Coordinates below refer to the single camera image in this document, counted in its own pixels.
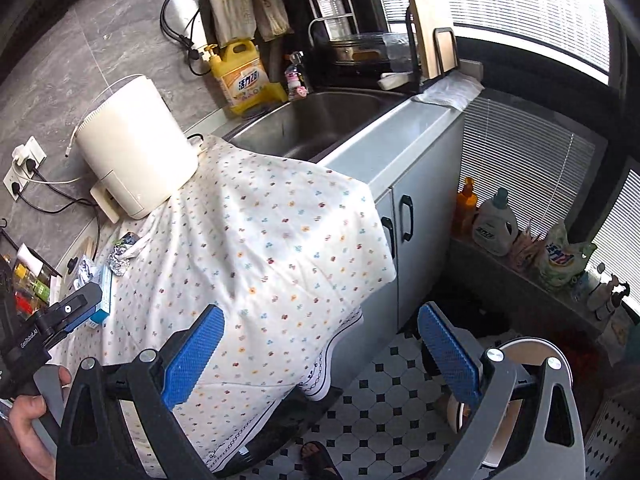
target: gray marble wall tile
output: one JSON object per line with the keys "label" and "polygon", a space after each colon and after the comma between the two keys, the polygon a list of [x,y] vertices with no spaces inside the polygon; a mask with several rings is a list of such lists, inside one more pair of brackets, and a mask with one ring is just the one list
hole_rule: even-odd
{"label": "gray marble wall tile", "polygon": [[[95,176],[78,150],[65,158],[69,136],[91,100],[105,87],[105,80],[87,45],[76,14],[68,12],[35,44],[0,87],[0,173],[12,161],[12,151],[34,136],[47,154],[40,168],[49,180],[68,180],[85,174],[87,179],[65,186],[75,196],[87,196]],[[39,184],[29,184],[25,197],[37,206],[57,209],[66,200]],[[73,206],[49,216],[14,202],[0,189],[0,216],[7,218],[7,232],[57,263],[59,257],[92,218],[92,210]]]}
{"label": "gray marble wall tile", "polygon": [[[49,180],[83,181],[64,189],[87,196],[95,176],[77,149],[64,152],[84,111],[108,84],[131,73],[144,73],[158,87],[184,129],[225,104],[211,76],[192,75],[184,54],[159,28],[163,0],[80,0],[34,44],[0,86],[0,173],[4,176],[15,146],[35,136],[47,153],[40,168]],[[25,197],[42,208],[57,209],[65,200],[39,184]],[[92,218],[73,206],[47,216],[17,203],[2,188],[0,217],[7,231],[56,263]],[[5,245],[0,251],[8,251]]]}
{"label": "gray marble wall tile", "polygon": [[[142,73],[153,80],[183,129],[225,105],[211,75],[197,77],[159,27],[164,0],[81,0],[76,12],[95,59],[112,84]],[[203,72],[194,63],[198,72]]]}

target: orange bottle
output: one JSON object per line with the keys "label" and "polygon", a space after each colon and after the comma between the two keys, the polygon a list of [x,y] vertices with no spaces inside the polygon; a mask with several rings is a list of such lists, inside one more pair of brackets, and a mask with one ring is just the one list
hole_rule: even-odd
{"label": "orange bottle", "polygon": [[474,193],[474,180],[466,177],[465,186],[456,197],[456,211],[453,215],[451,231],[455,235],[466,235],[471,231],[474,214],[478,206],[478,196]]}

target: dish soap label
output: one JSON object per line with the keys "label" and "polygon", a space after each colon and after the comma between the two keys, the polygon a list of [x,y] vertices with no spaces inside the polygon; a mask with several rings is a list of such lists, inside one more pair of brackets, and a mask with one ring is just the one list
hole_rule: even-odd
{"label": "dish soap label", "polygon": [[232,106],[242,105],[257,96],[269,84],[259,59],[222,76],[222,89]]}

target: trash bag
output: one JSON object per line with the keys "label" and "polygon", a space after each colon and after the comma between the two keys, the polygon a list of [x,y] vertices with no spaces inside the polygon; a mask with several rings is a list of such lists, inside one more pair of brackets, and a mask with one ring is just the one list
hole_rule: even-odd
{"label": "trash bag", "polygon": [[218,46],[255,37],[253,0],[209,0],[216,26]]}
{"label": "trash bag", "polygon": [[292,32],[282,0],[254,0],[254,11],[264,41]]}

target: plastic bag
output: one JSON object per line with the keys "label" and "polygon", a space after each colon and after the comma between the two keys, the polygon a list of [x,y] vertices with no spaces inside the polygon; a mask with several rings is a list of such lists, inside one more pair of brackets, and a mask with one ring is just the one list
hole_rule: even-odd
{"label": "plastic bag", "polygon": [[408,34],[383,34],[386,56],[391,62],[392,72],[412,72],[414,66],[411,61]]}
{"label": "plastic bag", "polygon": [[209,0],[220,48],[255,37],[253,0]]}
{"label": "plastic bag", "polygon": [[255,19],[264,41],[292,32],[282,0],[254,0]]}
{"label": "plastic bag", "polygon": [[463,112],[471,101],[480,95],[484,86],[471,76],[454,70],[444,79],[434,83],[422,94],[414,97],[421,103],[451,106]]}
{"label": "plastic bag", "polygon": [[544,249],[536,261],[543,285],[557,288],[569,283],[574,276],[583,272],[597,248],[596,244],[590,242],[570,244],[564,222],[558,222],[549,229]]}
{"label": "plastic bag", "polygon": [[520,233],[509,251],[509,264],[518,272],[524,272],[529,268],[544,244],[543,240],[539,240],[540,235],[531,236],[532,222],[533,218],[529,220],[527,228]]}

